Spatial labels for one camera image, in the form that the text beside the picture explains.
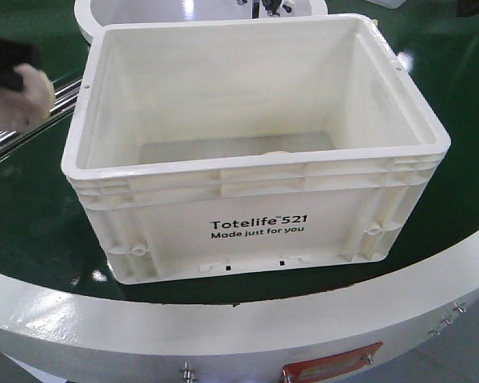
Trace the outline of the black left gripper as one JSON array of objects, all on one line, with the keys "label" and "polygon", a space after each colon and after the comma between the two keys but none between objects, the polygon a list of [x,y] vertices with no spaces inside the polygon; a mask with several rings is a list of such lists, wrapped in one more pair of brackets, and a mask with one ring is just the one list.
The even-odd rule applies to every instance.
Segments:
[{"label": "black left gripper", "polygon": [[0,87],[21,92],[23,77],[13,66],[26,63],[36,67],[41,62],[42,52],[36,45],[0,38],[0,68],[5,68],[0,69]]}]

